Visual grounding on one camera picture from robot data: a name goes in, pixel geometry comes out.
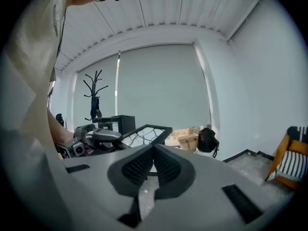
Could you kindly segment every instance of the ceiling panel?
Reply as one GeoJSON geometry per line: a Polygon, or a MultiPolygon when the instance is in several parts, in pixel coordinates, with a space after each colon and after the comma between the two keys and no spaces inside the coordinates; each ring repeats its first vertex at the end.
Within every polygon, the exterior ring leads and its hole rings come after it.
{"type": "Polygon", "coordinates": [[[229,37],[256,0],[107,0],[66,11],[56,68],[63,70],[95,44],[119,33],[152,25],[189,25],[229,37]]]}

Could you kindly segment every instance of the black backpack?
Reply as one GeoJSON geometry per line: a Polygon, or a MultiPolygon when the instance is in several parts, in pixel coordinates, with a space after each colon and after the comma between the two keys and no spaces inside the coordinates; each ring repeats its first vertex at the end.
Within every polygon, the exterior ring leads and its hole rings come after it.
{"type": "Polygon", "coordinates": [[[215,149],[213,158],[216,157],[219,142],[215,138],[215,132],[209,128],[204,128],[199,132],[198,150],[201,152],[212,152],[215,149]]]}

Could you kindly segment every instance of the person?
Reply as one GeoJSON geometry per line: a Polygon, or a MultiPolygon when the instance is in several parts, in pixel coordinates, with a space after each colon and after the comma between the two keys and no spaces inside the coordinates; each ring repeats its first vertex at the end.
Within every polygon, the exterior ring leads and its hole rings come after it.
{"type": "Polygon", "coordinates": [[[64,144],[73,138],[73,133],[47,110],[48,86],[55,80],[54,64],[61,49],[66,8],[93,1],[33,0],[5,47],[10,65],[35,95],[19,130],[43,146],[54,148],[54,143],[64,144]]]}

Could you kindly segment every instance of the floor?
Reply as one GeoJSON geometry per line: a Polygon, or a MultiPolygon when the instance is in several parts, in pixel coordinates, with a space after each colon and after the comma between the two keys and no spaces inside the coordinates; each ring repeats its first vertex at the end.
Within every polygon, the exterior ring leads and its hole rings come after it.
{"type": "MultiPolygon", "coordinates": [[[[227,164],[259,185],[276,202],[283,200],[293,191],[288,186],[276,180],[264,182],[272,161],[260,155],[251,156],[244,154],[227,164]]],[[[154,192],[158,188],[158,177],[156,176],[149,176],[148,180],[141,186],[139,190],[139,203],[142,219],[144,219],[154,207],[154,192]]]]}

